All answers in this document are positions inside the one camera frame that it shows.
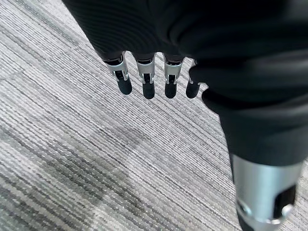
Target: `striped carpet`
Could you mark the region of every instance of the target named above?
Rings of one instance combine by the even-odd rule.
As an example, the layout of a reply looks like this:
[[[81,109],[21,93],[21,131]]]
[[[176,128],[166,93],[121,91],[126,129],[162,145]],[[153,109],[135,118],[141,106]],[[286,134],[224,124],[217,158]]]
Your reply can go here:
[[[0,230],[239,231],[217,116],[116,82],[60,0],[0,2]],[[283,231],[308,229],[308,164]]]

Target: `robotic hand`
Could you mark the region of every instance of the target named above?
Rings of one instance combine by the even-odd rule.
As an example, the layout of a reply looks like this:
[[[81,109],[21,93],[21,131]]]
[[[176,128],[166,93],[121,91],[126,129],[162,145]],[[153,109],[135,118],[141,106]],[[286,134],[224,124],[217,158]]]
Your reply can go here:
[[[308,1],[63,0],[123,94],[132,52],[145,98],[154,57],[165,57],[165,93],[176,95],[184,57],[187,96],[204,103],[225,133],[243,231],[273,231],[295,204],[308,156]]]

